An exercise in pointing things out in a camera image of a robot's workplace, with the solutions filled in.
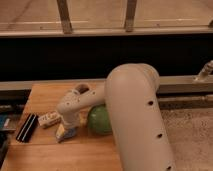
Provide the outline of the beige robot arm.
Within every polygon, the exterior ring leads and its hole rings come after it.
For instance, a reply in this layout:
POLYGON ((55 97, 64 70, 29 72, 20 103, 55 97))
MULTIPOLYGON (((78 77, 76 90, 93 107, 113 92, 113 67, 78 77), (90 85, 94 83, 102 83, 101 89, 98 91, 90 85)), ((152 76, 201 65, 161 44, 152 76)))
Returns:
POLYGON ((156 91, 160 77, 148 64, 123 64, 105 83, 81 95, 69 92, 57 105, 65 129, 78 112, 105 104, 124 171, 176 171, 156 91))

